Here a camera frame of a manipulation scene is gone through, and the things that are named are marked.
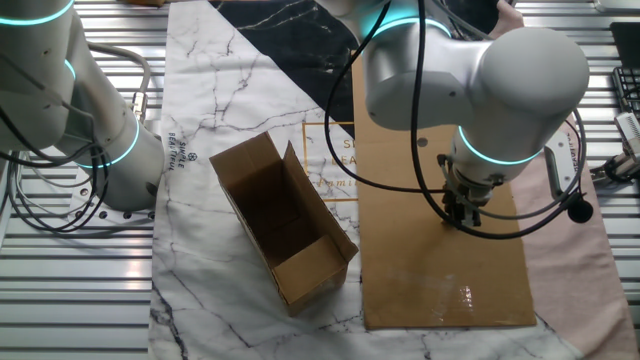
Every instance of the open cardboard box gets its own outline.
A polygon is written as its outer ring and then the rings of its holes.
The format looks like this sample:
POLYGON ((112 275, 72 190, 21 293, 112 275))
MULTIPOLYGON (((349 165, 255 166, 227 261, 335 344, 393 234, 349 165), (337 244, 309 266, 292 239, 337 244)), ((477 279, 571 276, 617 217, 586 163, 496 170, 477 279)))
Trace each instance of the open cardboard box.
POLYGON ((289 315, 344 283, 358 248, 309 182, 291 143, 281 159, 263 133, 210 160, 289 315))

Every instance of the black cable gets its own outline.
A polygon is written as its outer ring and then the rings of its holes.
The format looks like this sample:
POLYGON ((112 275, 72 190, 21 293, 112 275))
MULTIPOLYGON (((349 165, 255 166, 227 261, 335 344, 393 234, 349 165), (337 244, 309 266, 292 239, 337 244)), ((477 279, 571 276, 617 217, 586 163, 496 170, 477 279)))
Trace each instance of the black cable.
MULTIPOLYGON (((333 148, 333 144, 331 143, 331 134, 330 134, 330 130, 329 130, 329 117, 330 117, 329 114, 331 113, 331 107, 332 107, 333 99, 334 99, 334 97, 336 95, 336 92, 338 91, 338 88, 340 87, 340 84, 344 80, 345 76, 347 75, 347 73, 351 69, 351 66, 353 65, 353 63, 355 63, 355 61, 358 59, 360 54, 362 54, 362 51, 364 50, 364 48, 369 44, 371 39, 373 39, 373 36, 375 35, 375 33, 378 31, 378 29, 382 25, 382 22, 384 21, 384 18, 387 15, 387 12, 389 11, 389 7, 390 6, 391 6, 391 1, 389 1, 382 8, 382 12, 380 13, 380 16, 378 17, 378 20, 376 21, 375 25, 373 26, 373 28, 371 29, 369 34, 364 38, 364 40, 362 41, 362 43, 360 44, 358 49, 353 53, 353 55, 351 56, 351 58, 349 59, 347 64, 344 66, 344 68, 340 71, 340 74, 338 75, 338 78, 336 79, 336 82, 333 84, 333 88, 331 89, 331 92, 329 93, 329 100, 327 100, 327 107, 326 107, 326 110, 325 110, 325 113, 324 113, 324 135, 325 135, 325 140, 327 142, 327 147, 329 148, 329 152, 331 153, 331 156, 335 160, 336 164, 340 167, 340 169, 342 169, 342 171, 344 171, 347 175, 351 176, 352 178, 356 179, 357 181, 360 181, 363 184, 366 184, 366 185, 369 185, 369 186, 372 186, 372 187, 375 187, 375 188, 378 188, 378 189, 419 194, 419 193, 422 193, 422 190, 420 190, 420 189, 411 189, 411 188, 402 188, 402 187, 396 187, 396 186, 383 185, 383 184, 379 184, 379 183, 376 183, 374 181, 365 179, 365 178, 355 174, 354 172, 349 170, 342 163, 342 161, 338 158, 338 154, 336 154, 336 151, 333 148)), ((441 194, 441 193, 445 192, 445 190, 430 190, 430 191, 432 193, 434 193, 434 194, 438 194, 438 193, 441 194)))
POLYGON ((551 214, 549 214, 546 218, 538 222, 537 224, 518 232, 507 233, 507 234, 490 234, 483 231, 478 231, 472 228, 469 228, 462 223, 454 220, 449 214, 444 212, 440 206, 436 203, 429 192, 429 188, 424 180, 424 176, 422 174, 422 167, 420 164, 420 154, 418 153, 418 111, 420 109, 420 93, 422 90, 422 71, 424 69, 424 53, 426 50, 426 28, 427 25, 425 23, 426 20, 426 9, 423 0, 418 0, 418 13, 419 13, 419 26, 420 26, 420 38, 419 38, 419 46, 418 46, 418 64, 416 68, 416 79, 415 79, 415 88, 412 99, 412 108, 411 108, 411 155, 413 160, 413 166, 416 173, 416 177, 418 179, 418 184, 420 185, 420 189, 422 190, 422 194, 433 209, 433 211, 440 216, 445 222, 454 228, 467 233, 472 236, 489 239, 489 240, 508 240, 515 239, 531 234, 551 221, 553 221, 556 217, 558 217, 562 212, 564 212, 570 204, 574 201, 578 200, 582 195, 573 191, 569 199, 562 203, 556 210, 554 210, 551 214))
POLYGON ((89 151, 91 148, 94 148, 96 146, 95 143, 90 143, 90 144, 87 144, 87 145, 81 147, 75 153, 73 153, 72 155, 70 155, 70 156, 68 156, 66 158, 54 158, 54 157, 51 157, 51 156, 43 153, 40 149, 38 149, 37 147, 33 146, 29 142, 29 140, 27 140, 24 137, 24 135, 22 135, 22 133, 20 133, 20 130, 18 130, 18 128, 11 121, 11 118, 4 111, 2 106, 0 106, 0 119, 2 119, 2 122, 11 131, 13 136, 15 136, 16 139, 18 139, 18 141, 20 141, 20 143, 22 143, 22 145, 24 145, 27 149, 29 149, 31 152, 33 152, 34 154, 38 155, 39 157, 51 162, 51 164, 28 162, 28 161, 24 161, 24 160, 21 160, 21 159, 16 159, 15 157, 12 157, 9 154, 0 153, 0 157, 2 157, 3 159, 8 160, 8 161, 18 162, 18 163, 20 163, 20 165, 33 166, 33 167, 38 167, 38 168, 56 167, 56 166, 64 165, 64 164, 68 164, 68 163, 70 163, 70 162, 72 162, 74 160, 77 160, 78 158, 83 156, 87 151, 89 151))
MULTIPOLYGON (((98 209, 100 208, 100 205, 102 205, 105 195, 107 193, 108 190, 108 184, 109 184, 109 170, 108 170, 108 163, 109 161, 107 160, 107 155, 106 153, 103 151, 102 153, 98 154, 96 152, 96 149, 92 149, 92 152, 95 152, 96 155, 99 155, 100 160, 102 162, 102 169, 103 169, 103 173, 104 173, 104 185, 102 188, 102 194, 99 197, 98 203, 95 206, 95 208, 93 209, 93 211, 89 214, 89 216, 80 224, 77 226, 73 226, 75 223, 77 223, 88 211, 88 209, 91 207, 91 202, 87 202, 86 206, 84 207, 83 210, 81 210, 79 212, 79 214, 76 215, 76 218, 72 221, 70 221, 69 223, 67 223, 66 225, 60 226, 60 227, 52 227, 51 225, 47 224, 46 222, 42 221, 39 216, 37 214, 35 214, 30 206, 26 203, 26 201, 24 200, 24 198, 21 195, 18 195, 18 199, 21 201, 22 205, 24 206, 24 208, 27 210, 27 212, 29 213, 29 215, 36 220, 36 222, 38 222, 40 225, 36 225, 33 222, 31 222, 27 216, 25 214, 23 214, 15 199, 12 196, 9 196, 9 200, 11 201, 11 206, 13 207, 14 212, 16 213, 16 215, 18 215, 18 217, 20 219, 22 219, 22 221, 24 221, 26 224, 28 224, 29 226, 33 227, 34 229, 37 230, 42 230, 42 231, 49 231, 49 232, 53 232, 53 233, 71 233, 77 230, 80 230, 82 227, 84 227, 96 214, 96 212, 98 211, 98 209)), ((97 178, 98 178, 98 162, 97 162, 97 156, 93 156, 92 157, 92 171, 93 171, 93 184, 92 184, 92 190, 91 190, 91 194, 90 197, 93 197, 93 195, 95 195, 96 193, 96 189, 98 188, 98 183, 97 183, 97 178)), ((12 171, 15 172, 17 171, 17 163, 12 164, 12 171)), ((9 178, 8 181, 10 181, 10 183, 8 183, 7 186, 11 186, 13 183, 13 176, 12 176, 12 171, 10 171, 9 173, 9 178)))
MULTIPOLYGON (((571 130, 573 130, 573 133, 576 135, 576 139, 578 141, 578 156, 580 156, 580 154, 582 154, 582 139, 580 138, 580 134, 578 133, 578 130, 576 130, 575 125, 571 124, 569 120, 565 120, 564 122, 569 125, 569 128, 571 128, 571 130)), ((578 176, 578 191, 580 192, 580 194, 584 195, 584 193, 582 192, 582 174, 579 174, 578 176)))

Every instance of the teal light ring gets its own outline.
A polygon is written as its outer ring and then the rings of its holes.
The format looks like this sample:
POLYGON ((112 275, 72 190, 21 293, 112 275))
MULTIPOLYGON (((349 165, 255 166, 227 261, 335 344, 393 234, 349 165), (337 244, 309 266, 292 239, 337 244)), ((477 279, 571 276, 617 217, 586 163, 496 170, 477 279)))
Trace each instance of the teal light ring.
MULTIPOLYGON (((140 136, 140 122, 136 121, 136 136, 133 138, 133 142, 131 143, 131 146, 129 146, 127 151, 125 151, 122 155, 120 155, 119 158, 117 158, 117 159, 111 161, 110 163, 108 163, 107 166, 115 165, 118 161, 124 159, 127 155, 129 155, 131 150, 133 150, 133 148, 136 146, 136 143, 138 142, 138 136, 140 136)), ((93 166, 90 166, 90 165, 82 165, 80 163, 76 163, 76 164, 78 164, 78 166, 83 167, 85 169, 93 168, 93 166)), ((103 167, 104 167, 104 165, 98 165, 99 169, 102 169, 103 167)))
POLYGON ((73 80, 75 80, 76 79, 76 71, 73 69, 73 66, 71 65, 69 60, 65 59, 64 60, 64 64, 67 65, 67 67, 69 68, 69 71, 71 71, 71 75, 73 75, 73 80))
MULTIPOLYGON (((373 37, 376 37, 376 36, 382 34, 383 32, 385 32, 385 31, 387 31, 387 30, 389 30, 391 28, 394 28, 396 26, 406 25, 406 24, 417 24, 419 21, 420 21, 420 19, 418 19, 418 18, 404 18, 404 19, 398 19, 398 20, 391 21, 389 23, 386 23, 386 24, 382 25, 378 29, 378 31, 376 31, 376 33, 373 35, 373 37)), ((451 31, 449 31, 449 29, 446 26, 444 26, 442 23, 439 23, 439 22, 437 22, 435 20, 432 20, 432 19, 425 19, 424 22, 427 25, 435 26, 438 29, 444 31, 445 34, 447 34, 450 38, 452 37, 451 36, 451 31)))
POLYGON ((62 10, 58 11, 53 15, 49 15, 47 17, 43 17, 40 19, 31 19, 31 20, 19 20, 19 19, 7 19, 0 17, 0 25, 9 25, 9 26, 31 26, 31 25, 40 25, 51 20, 55 20, 60 16, 64 15, 71 7, 73 6, 74 0, 69 0, 69 3, 62 8, 62 10))
POLYGON ((462 131, 462 126, 458 126, 458 130, 460 132, 460 138, 462 139, 464 144, 467 146, 467 148, 469 148, 469 150, 471 150, 471 152, 474 153, 474 155, 476 155, 477 157, 479 157, 482 160, 485 160, 485 161, 493 163, 493 164, 506 165, 506 166, 521 165, 521 164, 524 164, 524 163, 527 163, 527 162, 533 160, 536 156, 540 155, 540 153, 542 152, 542 150, 540 150, 535 155, 533 155, 533 156, 531 156, 529 158, 526 158, 524 160, 519 160, 519 161, 501 161, 501 160, 492 159, 492 158, 482 154, 478 150, 476 150, 473 146, 471 146, 471 143, 469 142, 469 140, 467 140, 467 138, 464 136, 464 131, 462 131))

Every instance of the cardboard sheet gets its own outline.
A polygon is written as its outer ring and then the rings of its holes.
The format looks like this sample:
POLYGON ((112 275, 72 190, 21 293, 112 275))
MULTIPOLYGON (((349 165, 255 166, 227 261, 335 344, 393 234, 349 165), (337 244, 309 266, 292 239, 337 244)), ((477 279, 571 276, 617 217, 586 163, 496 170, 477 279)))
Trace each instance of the cardboard sheet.
MULTIPOLYGON (((369 118, 361 65, 353 72, 358 174, 417 188, 409 132, 384 129, 369 118)), ((454 129, 419 133, 428 140, 420 155, 430 188, 444 184, 436 155, 449 152, 454 129)), ((535 325, 522 240, 483 240, 451 229, 419 194, 363 184, 358 194, 367 328, 535 325)), ((510 187, 497 188, 486 208, 515 214, 510 187)), ((505 233, 519 227, 484 217, 479 229, 505 233)))

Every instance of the person's hand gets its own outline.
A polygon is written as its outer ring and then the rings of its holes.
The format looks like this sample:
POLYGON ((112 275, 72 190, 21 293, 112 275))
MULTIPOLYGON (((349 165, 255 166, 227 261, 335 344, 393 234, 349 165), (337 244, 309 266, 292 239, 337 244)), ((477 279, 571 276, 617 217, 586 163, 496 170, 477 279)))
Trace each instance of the person's hand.
POLYGON ((513 6, 509 5, 504 0, 498 0, 496 7, 498 8, 499 13, 498 23, 489 34, 489 37, 497 39, 511 30, 524 27, 522 14, 513 8, 513 6))

